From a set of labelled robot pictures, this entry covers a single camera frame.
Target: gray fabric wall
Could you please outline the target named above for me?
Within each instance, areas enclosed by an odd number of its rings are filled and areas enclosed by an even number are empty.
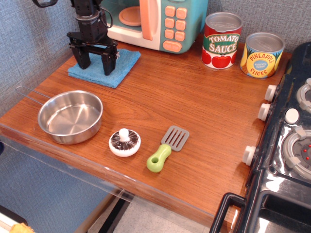
[[[285,51],[311,41],[309,0],[209,0],[207,14],[228,11],[244,21],[241,41],[249,34],[268,32],[285,40]]]
[[[70,0],[39,8],[31,0],[0,1],[0,116],[72,56],[69,31],[77,31]]]
[[[310,1],[209,0],[207,14],[229,11],[244,20],[241,41],[254,32],[276,33],[285,50],[311,40]],[[77,31],[70,0],[40,9],[31,0],[0,1],[0,116],[22,96],[18,85],[36,87],[70,56],[69,31]]]

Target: oven door handle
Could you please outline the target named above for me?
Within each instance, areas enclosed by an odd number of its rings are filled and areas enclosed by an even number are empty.
[[[139,7],[142,37],[146,40],[152,40],[153,38],[151,34],[150,0],[139,0]]]
[[[223,199],[218,207],[216,216],[214,218],[213,224],[210,227],[210,231],[209,233],[219,233],[220,229],[223,225],[223,222],[225,220],[225,216],[227,214],[227,211],[229,209],[230,206],[234,205],[237,206],[241,209],[240,211],[240,216],[241,213],[244,210],[245,207],[245,203],[246,203],[246,198],[243,198],[239,195],[236,195],[234,193],[226,193],[223,196]]]

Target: tomato illustration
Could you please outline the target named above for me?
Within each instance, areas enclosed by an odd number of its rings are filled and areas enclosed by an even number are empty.
[[[206,52],[205,49],[202,49],[202,61],[206,65],[208,65],[212,61],[211,56]]]
[[[218,69],[225,68],[230,64],[231,57],[222,55],[221,57],[213,57],[212,64]]]
[[[233,64],[235,62],[235,58],[237,57],[237,52],[235,52],[233,55],[232,55],[232,58],[231,58],[231,63]]]

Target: microwave keypad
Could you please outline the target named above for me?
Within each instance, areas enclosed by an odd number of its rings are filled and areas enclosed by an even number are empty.
[[[174,6],[166,6],[165,15],[167,18],[165,18],[164,24],[165,27],[168,28],[164,33],[165,38],[184,41],[186,34],[183,31],[186,29],[186,21],[183,19],[187,17],[187,9],[183,7],[176,9]],[[182,49],[182,45],[177,41],[166,40],[163,43],[163,48],[168,51],[179,52]]]

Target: pan handle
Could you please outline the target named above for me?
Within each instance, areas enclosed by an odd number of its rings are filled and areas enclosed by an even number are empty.
[[[36,92],[37,94],[42,95],[42,96],[44,96],[44,97],[46,97],[46,98],[49,98],[49,99],[50,99],[50,97],[49,97],[49,96],[46,96],[46,95],[44,95],[44,94],[42,94],[42,93],[40,93],[40,92],[37,92],[37,91],[32,90],[32,89],[30,89],[30,88],[28,88],[28,87],[25,87],[25,86],[18,86],[17,88],[15,88],[15,91],[16,91],[17,93],[21,94],[21,95],[22,95],[22,96],[24,96],[24,97],[27,97],[27,98],[29,98],[29,99],[33,100],[34,102],[37,102],[38,104],[43,105],[43,103],[41,103],[41,102],[39,102],[39,101],[37,101],[37,100],[35,100],[35,99],[33,99],[33,98],[31,98],[31,97],[29,97],[29,96],[27,96],[27,95],[23,94],[23,93],[21,93],[21,92],[19,92],[19,91],[18,91],[18,89],[20,89],[21,87],[22,87],[22,88],[25,88],[25,89],[27,89],[27,90],[30,90],[30,91]]]

